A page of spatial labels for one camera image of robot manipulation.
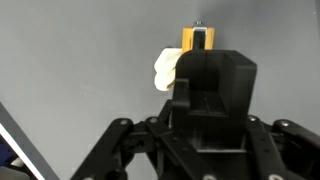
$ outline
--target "gray wall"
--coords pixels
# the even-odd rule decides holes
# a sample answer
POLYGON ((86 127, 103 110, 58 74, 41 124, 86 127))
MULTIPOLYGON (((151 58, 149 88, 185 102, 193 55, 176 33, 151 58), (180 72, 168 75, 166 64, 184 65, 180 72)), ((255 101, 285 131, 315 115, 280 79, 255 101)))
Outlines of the gray wall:
MULTIPOLYGON (((160 111, 153 64, 201 19, 215 48, 258 64, 251 113, 320 134, 319 3, 314 0, 0 1, 0 101, 61 179, 110 121, 160 111)), ((131 179, 155 179, 144 156, 131 179)))

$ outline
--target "yellow object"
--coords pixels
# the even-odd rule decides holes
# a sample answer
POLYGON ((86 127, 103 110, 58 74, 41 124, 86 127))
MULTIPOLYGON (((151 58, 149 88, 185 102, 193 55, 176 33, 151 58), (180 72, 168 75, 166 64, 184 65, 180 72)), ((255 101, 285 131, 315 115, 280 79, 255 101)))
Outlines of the yellow object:
MULTIPOLYGON (((182 53, 192 50, 193 47, 193 28, 192 26, 183 28, 182 31, 182 53)), ((214 28, 207 27, 205 50, 213 49, 214 28)))

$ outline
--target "bolt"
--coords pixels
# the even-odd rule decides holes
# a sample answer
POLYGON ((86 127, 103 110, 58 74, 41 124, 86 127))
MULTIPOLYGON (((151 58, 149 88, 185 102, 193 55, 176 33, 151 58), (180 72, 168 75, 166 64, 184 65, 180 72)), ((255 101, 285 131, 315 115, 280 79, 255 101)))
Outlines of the bolt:
POLYGON ((249 116, 249 119, 250 119, 250 121, 252 121, 252 122, 257 120, 257 118, 254 117, 254 116, 249 116))
POLYGON ((281 125, 287 127, 287 126, 289 126, 289 122, 287 122, 287 121, 281 121, 281 125))
POLYGON ((277 174, 271 174, 269 180, 283 180, 283 178, 277 174))
POLYGON ((120 122, 120 124, 121 124, 121 125, 126 125, 126 124, 128 124, 128 120, 123 119, 123 120, 120 122))
POLYGON ((212 175, 205 175, 202 178, 203 180, 217 180, 214 176, 212 175))
POLYGON ((156 123, 157 121, 158 121, 157 118, 151 118, 151 120, 150 120, 151 123, 156 123))

